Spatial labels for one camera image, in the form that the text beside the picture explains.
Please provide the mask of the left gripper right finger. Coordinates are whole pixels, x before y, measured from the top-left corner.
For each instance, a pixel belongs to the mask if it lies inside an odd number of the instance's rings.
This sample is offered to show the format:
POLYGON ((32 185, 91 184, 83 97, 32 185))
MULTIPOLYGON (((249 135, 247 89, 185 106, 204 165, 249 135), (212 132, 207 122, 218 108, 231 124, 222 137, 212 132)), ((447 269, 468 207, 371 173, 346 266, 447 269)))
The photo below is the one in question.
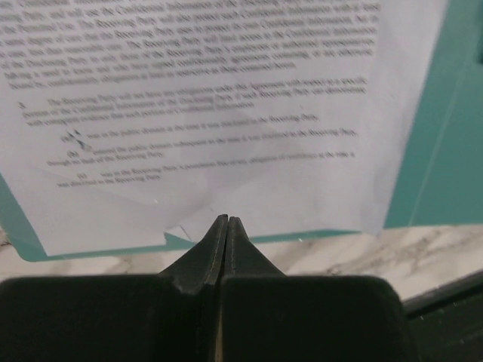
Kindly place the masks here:
POLYGON ((221 361, 413 361, 397 292, 367 275, 287 276, 229 220, 220 295, 221 361))

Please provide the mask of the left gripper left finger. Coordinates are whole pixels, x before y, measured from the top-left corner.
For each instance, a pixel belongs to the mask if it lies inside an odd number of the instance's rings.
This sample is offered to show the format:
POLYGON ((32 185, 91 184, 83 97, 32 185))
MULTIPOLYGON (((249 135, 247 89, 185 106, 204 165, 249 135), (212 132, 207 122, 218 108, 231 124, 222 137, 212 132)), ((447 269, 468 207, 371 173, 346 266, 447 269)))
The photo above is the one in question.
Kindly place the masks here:
POLYGON ((3 361, 213 361, 228 217, 158 274, 11 278, 3 361))

